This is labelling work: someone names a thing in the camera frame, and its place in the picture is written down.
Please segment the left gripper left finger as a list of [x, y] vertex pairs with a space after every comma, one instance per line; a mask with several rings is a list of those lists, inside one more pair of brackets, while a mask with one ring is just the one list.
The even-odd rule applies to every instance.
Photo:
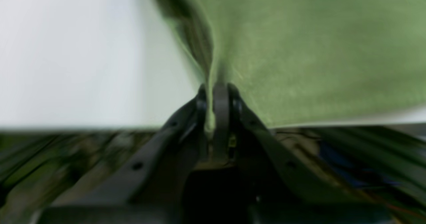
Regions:
[[181, 198], [208, 158], [204, 85], [115, 173], [82, 198], [51, 206], [37, 224], [181, 224]]

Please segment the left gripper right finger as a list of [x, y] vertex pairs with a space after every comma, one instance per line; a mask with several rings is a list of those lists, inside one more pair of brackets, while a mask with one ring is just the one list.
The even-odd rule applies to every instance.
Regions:
[[322, 181], [284, 147], [233, 84], [213, 89], [213, 160], [234, 163], [250, 224], [392, 224], [381, 205]]

